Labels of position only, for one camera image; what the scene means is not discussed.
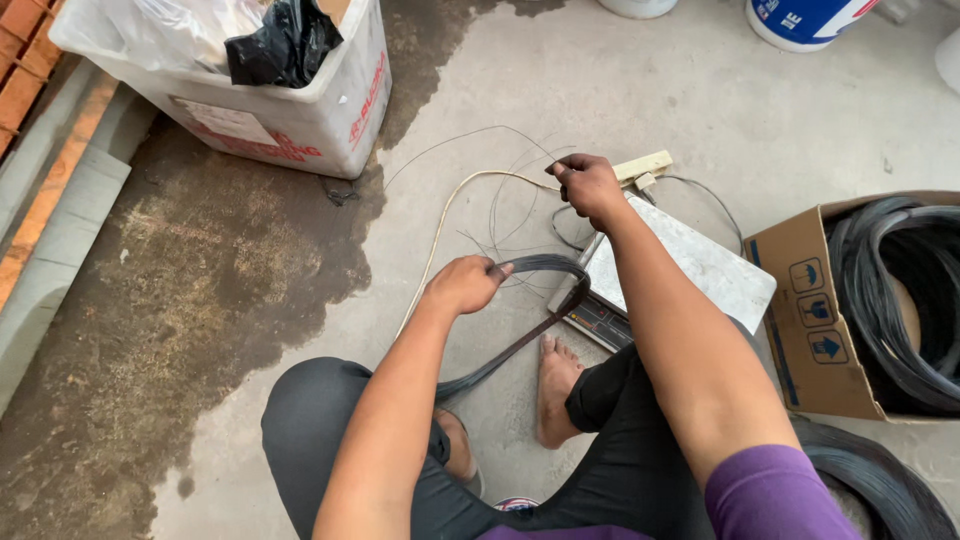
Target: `black pants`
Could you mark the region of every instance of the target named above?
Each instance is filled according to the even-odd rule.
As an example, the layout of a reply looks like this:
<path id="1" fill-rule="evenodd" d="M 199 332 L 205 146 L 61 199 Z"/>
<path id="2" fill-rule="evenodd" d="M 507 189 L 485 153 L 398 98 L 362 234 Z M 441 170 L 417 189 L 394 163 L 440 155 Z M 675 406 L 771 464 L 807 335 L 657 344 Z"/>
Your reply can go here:
<path id="1" fill-rule="evenodd" d="M 313 358 L 287 370 L 270 393 L 261 421 L 263 450 L 301 539 L 310 538 L 340 440 L 370 376 L 354 362 Z M 414 490 L 411 537 L 475 538 L 498 525 L 517 530 L 619 525 L 657 540 L 713 538 L 703 496 L 635 346 L 584 370 L 566 410 L 574 426 L 598 432 L 596 438 L 553 497 L 514 512 L 493 509 L 446 472 L 449 439 L 434 421 Z"/>

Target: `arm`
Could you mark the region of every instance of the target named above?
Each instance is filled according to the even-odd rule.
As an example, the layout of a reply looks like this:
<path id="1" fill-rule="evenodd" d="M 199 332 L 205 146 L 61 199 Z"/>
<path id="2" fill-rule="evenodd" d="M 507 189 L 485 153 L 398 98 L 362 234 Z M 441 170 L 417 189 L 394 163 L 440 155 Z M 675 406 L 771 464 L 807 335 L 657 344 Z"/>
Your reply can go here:
<path id="1" fill-rule="evenodd" d="M 314 538 L 409 537 L 446 337 L 454 319 L 485 306 L 511 270 L 485 257 L 458 258 L 426 286 L 350 417 Z"/>
<path id="2" fill-rule="evenodd" d="M 547 172 L 577 214 L 610 238 L 636 349 L 701 489 L 720 462 L 741 450 L 799 449 L 750 344 L 627 203 L 610 163 L 574 154 Z"/>

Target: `hand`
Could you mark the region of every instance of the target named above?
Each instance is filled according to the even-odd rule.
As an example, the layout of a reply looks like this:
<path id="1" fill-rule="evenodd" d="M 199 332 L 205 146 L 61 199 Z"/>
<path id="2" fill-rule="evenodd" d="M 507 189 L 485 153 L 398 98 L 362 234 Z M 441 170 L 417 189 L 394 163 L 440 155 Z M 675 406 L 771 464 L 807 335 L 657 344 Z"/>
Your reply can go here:
<path id="1" fill-rule="evenodd" d="M 590 225 L 601 233 L 608 233 L 610 220 L 630 206 L 606 158 L 571 154 L 551 163 L 546 173 L 557 177 L 563 185 L 561 199 L 570 203 L 577 215 L 588 217 Z"/>
<path id="2" fill-rule="evenodd" d="M 449 307 L 455 315 L 473 313 L 490 303 L 513 271 L 511 263 L 497 266 L 489 257 L 455 258 L 426 285 L 420 302 Z"/>

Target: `purple sleeve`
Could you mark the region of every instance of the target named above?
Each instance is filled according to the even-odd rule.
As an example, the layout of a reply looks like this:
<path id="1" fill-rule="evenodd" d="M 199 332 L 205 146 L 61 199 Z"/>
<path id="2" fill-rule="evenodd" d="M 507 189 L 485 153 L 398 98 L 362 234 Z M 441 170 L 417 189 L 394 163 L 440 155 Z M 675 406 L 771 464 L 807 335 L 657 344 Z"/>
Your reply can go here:
<path id="1" fill-rule="evenodd" d="M 803 452 L 782 445 L 748 448 L 707 480 L 707 514 L 718 540 L 859 540 Z"/>

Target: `person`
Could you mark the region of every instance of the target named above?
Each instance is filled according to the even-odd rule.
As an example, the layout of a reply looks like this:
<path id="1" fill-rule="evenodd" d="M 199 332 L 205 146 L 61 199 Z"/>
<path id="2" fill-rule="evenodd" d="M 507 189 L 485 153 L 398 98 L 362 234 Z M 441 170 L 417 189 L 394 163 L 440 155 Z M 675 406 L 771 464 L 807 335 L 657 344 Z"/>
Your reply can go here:
<path id="1" fill-rule="evenodd" d="M 750 336 L 681 271 L 630 207 L 610 163 L 547 172 L 613 246 L 636 342 L 585 369 L 541 344 L 537 438 L 596 432 L 545 503 L 499 511 L 463 485 L 463 426 L 434 410 L 444 343 L 512 268 L 450 262 L 374 372 L 337 358 L 290 368 L 263 414 L 263 449 L 301 539 L 859 538 L 814 472 Z"/>

